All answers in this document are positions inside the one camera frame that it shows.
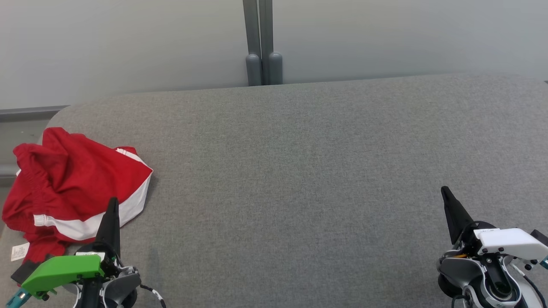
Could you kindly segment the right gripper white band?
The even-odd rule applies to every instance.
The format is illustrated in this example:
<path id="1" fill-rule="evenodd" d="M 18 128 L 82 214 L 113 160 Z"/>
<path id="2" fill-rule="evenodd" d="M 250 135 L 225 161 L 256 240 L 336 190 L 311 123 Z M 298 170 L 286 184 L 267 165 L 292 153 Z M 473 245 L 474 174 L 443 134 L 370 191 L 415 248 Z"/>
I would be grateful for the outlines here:
<path id="1" fill-rule="evenodd" d="M 548 247 L 531 236 L 531 232 L 473 222 L 449 187 L 441 187 L 441 196 L 451 244 L 454 244 L 454 250 L 466 254 L 468 258 L 504 254 L 523 261 L 543 261 L 548 257 Z"/>

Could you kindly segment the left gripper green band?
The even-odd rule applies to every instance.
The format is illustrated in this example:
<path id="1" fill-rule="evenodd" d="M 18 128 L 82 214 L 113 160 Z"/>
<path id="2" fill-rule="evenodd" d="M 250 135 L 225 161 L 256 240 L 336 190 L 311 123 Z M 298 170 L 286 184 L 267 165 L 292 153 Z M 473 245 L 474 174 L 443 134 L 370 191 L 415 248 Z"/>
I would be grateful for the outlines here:
<path id="1" fill-rule="evenodd" d="M 105 283 L 119 273 L 120 254 L 119 201 L 117 197 L 112 197 L 101 219 L 95 242 L 80 247 L 73 255 L 47 259 L 21 283 L 22 289 L 41 298 L 70 283 L 83 285 L 93 279 Z"/>

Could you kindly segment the grey fabric sofa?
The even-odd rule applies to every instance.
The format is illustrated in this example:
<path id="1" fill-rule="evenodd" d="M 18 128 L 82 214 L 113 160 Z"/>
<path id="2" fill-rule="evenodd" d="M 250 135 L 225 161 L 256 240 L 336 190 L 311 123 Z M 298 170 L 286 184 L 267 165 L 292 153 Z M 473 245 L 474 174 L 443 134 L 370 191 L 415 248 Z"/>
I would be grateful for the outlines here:
<path id="1" fill-rule="evenodd" d="M 168 308 L 450 308 L 443 186 L 548 235 L 548 84 L 519 75 L 122 95 L 48 125 L 153 169 L 121 258 Z"/>

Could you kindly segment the grey partition post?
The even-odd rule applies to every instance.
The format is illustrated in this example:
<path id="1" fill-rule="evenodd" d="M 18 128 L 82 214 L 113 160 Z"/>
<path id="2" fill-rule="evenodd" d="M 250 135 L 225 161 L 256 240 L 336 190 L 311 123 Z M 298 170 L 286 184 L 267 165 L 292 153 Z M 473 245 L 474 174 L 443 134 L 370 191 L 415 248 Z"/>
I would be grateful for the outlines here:
<path id="1" fill-rule="evenodd" d="M 248 55 L 245 57 L 248 85 L 261 86 L 262 45 L 260 39 L 258 0 L 242 0 L 242 2 L 248 45 Z"/>
<path id="2" fill-rule="evenodd" d="M 258 0 L 264 85 L 283 83 L 283 58 L 274 51 L 273 0 Z"/>

